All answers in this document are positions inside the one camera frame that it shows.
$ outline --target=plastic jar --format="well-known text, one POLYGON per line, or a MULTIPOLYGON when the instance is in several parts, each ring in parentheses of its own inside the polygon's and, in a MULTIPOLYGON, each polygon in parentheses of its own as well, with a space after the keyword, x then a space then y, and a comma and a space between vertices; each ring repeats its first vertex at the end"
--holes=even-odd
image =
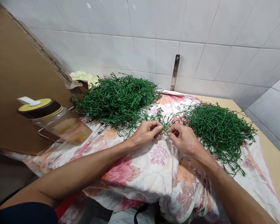
POLYGON ((72 144, 83 143, 92 133, 86 124, 53 99, 32 100, 22 97, 18 100, 27 103, 18 109, 21 115, 72 144))

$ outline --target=floral fabric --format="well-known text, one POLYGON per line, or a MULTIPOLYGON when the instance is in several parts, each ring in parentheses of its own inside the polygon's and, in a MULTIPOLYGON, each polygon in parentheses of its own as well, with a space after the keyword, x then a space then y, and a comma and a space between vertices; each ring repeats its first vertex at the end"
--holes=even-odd
MULTIPOLYGON (((182 104, 199 103, 196 97, 164 91, 157 106, 164 115, 178 112, 182 104)), ((41 156, 25 156, 23 162, 41 176, 82 156, 107 149, 123 141, 116 130, 91 122, 91 136, 79 147, 63 143, 41 156)), ((280 223, 280 202, 261 152, 259 138, 251 146, 243 146, 240 165, 247 173, 238 173, 234 179, 280 223)), ((159 201, 165 218, 174 223, 203 218, 210 223, 229 223, 211 182, 201 167, 183 155, 165 135, 116 161, 100 180, 85 188, 86 196, 94 198, 110 210, 139 207, 145 202, 159 201)))

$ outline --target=left hand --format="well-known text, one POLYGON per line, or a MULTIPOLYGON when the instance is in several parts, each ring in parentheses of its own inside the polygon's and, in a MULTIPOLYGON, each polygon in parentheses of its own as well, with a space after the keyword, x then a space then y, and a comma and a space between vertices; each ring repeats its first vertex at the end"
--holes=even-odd
POLYGON ((135 133, 127 140, 132 143, 133 147, 140 148, 141 146, 151 142, 153 139, 159 139, 159 135, 163 135, 163 125, 154 121, 143 121, 137 128, 135 133))

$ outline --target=dark sleeve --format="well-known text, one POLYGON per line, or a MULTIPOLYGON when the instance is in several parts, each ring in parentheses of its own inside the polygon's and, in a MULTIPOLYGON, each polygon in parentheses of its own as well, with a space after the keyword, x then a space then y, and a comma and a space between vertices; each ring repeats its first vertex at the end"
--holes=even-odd
POLYGON ((27 202, 0 210, 0 223, 57 224, 57 215, 50 206, 39 202, 27 202))

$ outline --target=jar lid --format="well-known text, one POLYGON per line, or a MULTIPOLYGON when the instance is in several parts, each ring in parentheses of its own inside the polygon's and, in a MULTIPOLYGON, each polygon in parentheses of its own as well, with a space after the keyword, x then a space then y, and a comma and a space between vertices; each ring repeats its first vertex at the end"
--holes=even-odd
POLYGON ((39 99, 37 105, 25 104, 18 109, 18 113, 29 119, 43 119, 58 113, 62 106, 54 99, 39 99))

